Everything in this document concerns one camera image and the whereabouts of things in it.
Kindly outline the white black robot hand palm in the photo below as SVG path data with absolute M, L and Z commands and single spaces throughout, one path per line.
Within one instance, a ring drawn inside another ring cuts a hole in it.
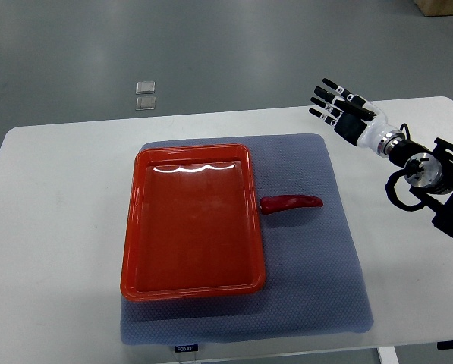
M 395 135 L 395 127 L 388 124 L 384 112 L 360 96 L 353 96 L 351 100 L 336 97 L 333 105 L 342 111 L 334 131 L 350 144 L 384 148 Z

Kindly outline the black robot finger third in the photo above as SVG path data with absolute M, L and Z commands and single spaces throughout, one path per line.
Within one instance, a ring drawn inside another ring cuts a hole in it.
M 326 103 L 316 97 L 311 97 L 310 101 L 314 105 L 322 108 L 323 110 L 325 110 L 326 112 L 328 112 L 331 115 L 341 115 L 342 114 L 342 110 L 340 110 L 340 109 L 336 108 L 334 105 Z

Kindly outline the black robot finger topmost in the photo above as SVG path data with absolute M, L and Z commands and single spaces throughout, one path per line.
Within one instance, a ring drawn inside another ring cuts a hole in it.
M 328 78 L 323 78 L 322 82 L 331 90 L 333 90 L 333 94 L 335 95 L 340 95 L 344 99 L 355 99 L 357 97 L 357 94 L 352 93 L 348 89 L 344 88 L 343 86 L 339 86 L 337 83 L 331 81 Z

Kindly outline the black robot finger lowest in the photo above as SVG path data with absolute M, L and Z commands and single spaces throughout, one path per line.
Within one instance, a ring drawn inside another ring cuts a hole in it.
M 336 125 L 338 123 L 338 118 L 329 114 L 322 112 L 320 110 L 317 110 L 315 108 L 309 108 L 309 113 L 311 113 L 313 116 L 317 117 L 318 119 L 324 121 L 328 125 Z

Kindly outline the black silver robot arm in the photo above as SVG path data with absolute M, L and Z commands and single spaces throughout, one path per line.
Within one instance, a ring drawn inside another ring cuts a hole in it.
M 397 166 L 385 184 L 390 203 L 406 212 L 431 209 L 433 226 L 453 238 L 453 144 L 437 138 L 429 150 L 411 139 L 407 124 L 393 127 L 372 102 L 327 78 L 322 82 L 310 113 L 346 142 Z

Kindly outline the black robot finger second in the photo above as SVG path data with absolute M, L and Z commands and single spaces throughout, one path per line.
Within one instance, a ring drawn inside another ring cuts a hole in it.
M 336 102 L 343 102 L 344 98 L 340 95 L 335 95 L 326 89 L 323 89 L 321 86 L 316 86 L 314 89 L 314 94 L 323 100 L 326 104 L 334 105 Z

